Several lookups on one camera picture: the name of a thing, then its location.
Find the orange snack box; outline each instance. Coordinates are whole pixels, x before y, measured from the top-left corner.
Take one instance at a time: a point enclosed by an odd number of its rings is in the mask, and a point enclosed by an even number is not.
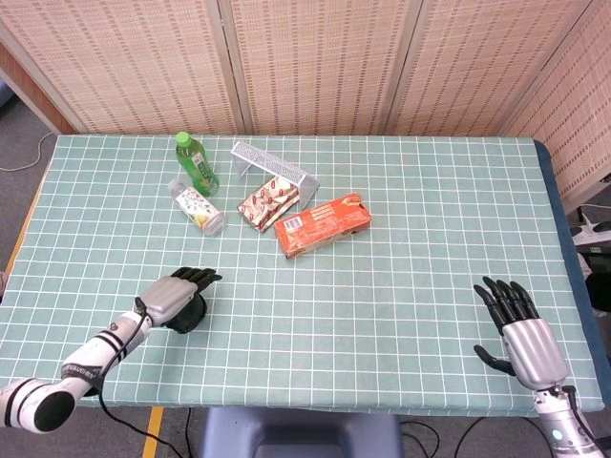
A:
[[[274,224],[287,259],[356,234],[371,223],[361,196],[348,194]]]

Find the robotic finger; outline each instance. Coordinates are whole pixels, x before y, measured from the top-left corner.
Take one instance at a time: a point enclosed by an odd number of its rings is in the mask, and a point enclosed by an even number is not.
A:
[[[488,307],[488,312],[490,313],[490,316],[493,319],[493,323],[495,324],[498,333],[502,336],[503,326],[509,322],[507,319],[507,315],[505,314],[505,312],[503,312],[500,305],[496,302],[495,298],[493,298],[488,291],[486,291],[478,284],[474,286],[474,290]]]
[[[526,309],[526,313],[528,314],[529,318],[539,318],[537,308],[535,307],[533,300],[522,285],[515,281],[511,281],[509,284],[512,286],[512,288],[514,288],[514,291],[524,304],[524,308]]]
[[[505,298],[509,302],[509,305],[512,306],[516,311],[518,320],[528,320],[529,318],[531,318],[526,313],[526,309],[524,308],[524,305],[522,303],[522,300],[519,298],[519,295],[509,284],[507,284],[503,280],[498,280],[496,284],[505,295]]]
[[[198,293],[207,288],[213,281],[222,279],[214,269],[193,269],[181,267],[171,277],[190,281],[198,286]]]
[[[488,353],[486,348],[481,345],[474,346],[475,354],[479,357],[479,359],[488,367],[491,367],[494,370],[498,370],[499,372],[504,372],[505,374],[515,377],[516,371],[514,367],[509,361],[499,360],[495,358],[493,355]]]
[[[508,298],[505,296],[501,287],[489,277],[484,277],[484,283],[490,288],[495,297],[496,303],[501,308],[505,316],[507,317],[508,323],[513,323],[518,320],[516,308],[511,304]]]

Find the red and white snack package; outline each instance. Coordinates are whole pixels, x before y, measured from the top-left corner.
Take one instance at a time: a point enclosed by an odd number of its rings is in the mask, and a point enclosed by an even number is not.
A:
[[[352,193],[281,219],[274,228],[287,259],[364,231],[371,214],[361,196]]]
[[[293,203],[299,200],[294,184],[282,177],[273,177],[238,206],[248,223],[259,232],[264,232]]]

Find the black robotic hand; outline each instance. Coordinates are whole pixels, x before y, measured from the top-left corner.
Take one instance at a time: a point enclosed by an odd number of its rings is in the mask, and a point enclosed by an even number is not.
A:
[[[477,356],[492,369],[516,376],[521,384],[533,390],[561,385],[569,375],[568,366],[549,324],[539,316],[530,295],[515,281],[507,284],[488,277],[483,280],[490,292],[479,284],[474,290],[488,307],[510,361],[495,358],[481,345],[474,346]]]
[[[136,299],[136,309],[145,311],[153,326],[166,326],[180,334],[190,332],[206,314],[200,292],[221,278],[214,269],[181,267],[144,291]]]

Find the wicker folding screen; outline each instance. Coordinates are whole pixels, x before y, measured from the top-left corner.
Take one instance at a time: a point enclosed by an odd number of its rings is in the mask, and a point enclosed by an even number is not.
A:
[[[390,134],[494,135],[582,0],[425,2]]]
[[[0,0],[0,43],[82,132],[531,135],[574,199],[611,172],[610,17],[607,0]]]
[[[547,145],[565,211],[599,189],[611,174],[611,2],[584,14],[502,133]]]
[[[379,132],[413,1],[230,4],[255,134]]]
[[[237,132],[203,2],[0,1],[87,132]]]

